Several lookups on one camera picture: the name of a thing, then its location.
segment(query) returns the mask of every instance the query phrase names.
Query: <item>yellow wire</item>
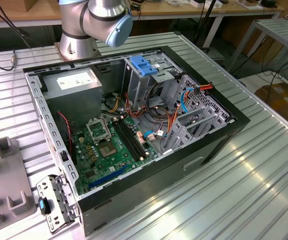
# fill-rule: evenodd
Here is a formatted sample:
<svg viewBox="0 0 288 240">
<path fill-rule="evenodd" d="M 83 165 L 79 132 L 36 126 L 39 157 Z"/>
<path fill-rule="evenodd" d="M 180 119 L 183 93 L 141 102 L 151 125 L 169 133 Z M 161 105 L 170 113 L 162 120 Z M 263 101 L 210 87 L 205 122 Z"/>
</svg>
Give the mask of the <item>yellow wire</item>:
<svg viewBox="0 0 288 240">
<path fill-rule="evenodd" d="M 118 97 L 117 100 L 116 100 L 116 104 L 115 104 L 114 108 L 113 108 L 112 110 L 108 111 L 109 113 L 113 113 L 114 111 L 117 110 L 117 108 L 118 108 L 118 102 L 119 102 L 119 97 Z"/>
</svg>

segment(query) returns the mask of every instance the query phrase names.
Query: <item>blue drive bracket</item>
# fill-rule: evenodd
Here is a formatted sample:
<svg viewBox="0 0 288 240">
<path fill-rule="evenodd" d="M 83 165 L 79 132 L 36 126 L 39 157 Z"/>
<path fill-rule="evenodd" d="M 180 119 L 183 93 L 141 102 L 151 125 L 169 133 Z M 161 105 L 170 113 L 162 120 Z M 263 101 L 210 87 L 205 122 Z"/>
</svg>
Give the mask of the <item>blue drive bracket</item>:
<svg viewBox="0 0 288 240">
<path fill-rule="evenodd" d="M 158 73 L 158 70 L 153 68 L 149 62 L 142 56 L 131 56 L 130 62 L 140 71 L 143 76 L 148 76 Z"/>
</svg>

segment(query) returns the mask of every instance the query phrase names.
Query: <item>red wire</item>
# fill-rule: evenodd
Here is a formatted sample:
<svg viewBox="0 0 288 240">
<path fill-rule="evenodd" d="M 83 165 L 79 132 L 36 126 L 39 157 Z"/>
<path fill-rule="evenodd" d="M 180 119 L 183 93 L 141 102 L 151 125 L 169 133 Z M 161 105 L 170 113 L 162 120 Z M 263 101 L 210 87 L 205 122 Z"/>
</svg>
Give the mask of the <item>red wire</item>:
<svg viewBox="0 0 288 240">
<path fill-rule="evenodd" d="M 70 154 L 71 154 L 72 153 L 72 134 L 70 132 L 69 121 L 67 120 L 67 118 L 61 112 L 58 112 L 58 114 L 65 120 L 67 128 L 68 128 Z"/>
</svg>

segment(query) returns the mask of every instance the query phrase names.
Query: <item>metal rack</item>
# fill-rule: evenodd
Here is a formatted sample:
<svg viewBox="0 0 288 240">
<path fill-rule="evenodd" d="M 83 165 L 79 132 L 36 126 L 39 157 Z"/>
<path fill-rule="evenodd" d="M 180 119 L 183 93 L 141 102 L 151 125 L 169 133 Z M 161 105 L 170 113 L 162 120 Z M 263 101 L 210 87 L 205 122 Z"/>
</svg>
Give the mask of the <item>metal rack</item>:
<svg viewBox="0 0 288 240">
<path fill-rule="evenodd" d="M 244 38 L 240 42 L 239 46 L 237 47 L 234 55 L 230 60 L 230 65 L 227 68 L 227 71 L 231 71 L 232 67 L 236 63 L 238 56 L 243 51 L 245 45 L 247 44 L 248 40 L 252 36 L 253 32 L 259 29 L 262 31 L 262 34 L 248 53 L 250 56 L 260 45 L 260 43 L 264 40 L 266 35 L 272 37 L 276 41 L 279 41 L 281 44 L 288 47 L 288 20 L 284 18 L 280 19 L 264 19 L 264 20 L 255 20 L 249 27 L 247 33 L 245 34 Z"/>
<path fill-rule="evenodd" d="M 161 33 L 130 37 L 119 48 L 98 43 L 100 52 L 122 53 L 168 45 L 246 114 L 251 122 L 209 164 L 102 227 L 87 239 L 282 239 L 288 238 L 288 123 L 249 93 L 185 37 Z M 12 52 L 0 52 L 0 65 Z M 55 47 L 18 51 L 19 67 L 0 70 L 0 138 L 19 141 L 37 202 L 36 184 L 57 174 L 37 121 L 21 68 L 60 62 Z M 84 239 L 76 222 L 51 235 L 38 210 L 0 230 L 0 239 Z"/>
</svg>

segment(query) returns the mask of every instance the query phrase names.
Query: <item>ram slot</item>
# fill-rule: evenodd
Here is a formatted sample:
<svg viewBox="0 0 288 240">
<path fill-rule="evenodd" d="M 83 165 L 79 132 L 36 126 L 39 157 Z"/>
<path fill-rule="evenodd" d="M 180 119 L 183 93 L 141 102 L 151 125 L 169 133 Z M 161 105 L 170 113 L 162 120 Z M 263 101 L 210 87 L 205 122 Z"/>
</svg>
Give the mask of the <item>ram slot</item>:
<svg viewBox="0 0 288 240">
<path fill-rule="evenodd" d="M 134 138 L 129 128 L 122 121 L 114 122 L 113 126 L 135 161 L 139 161 L 140 157 L 146 158 L 145 151 Z"/>
</svg>

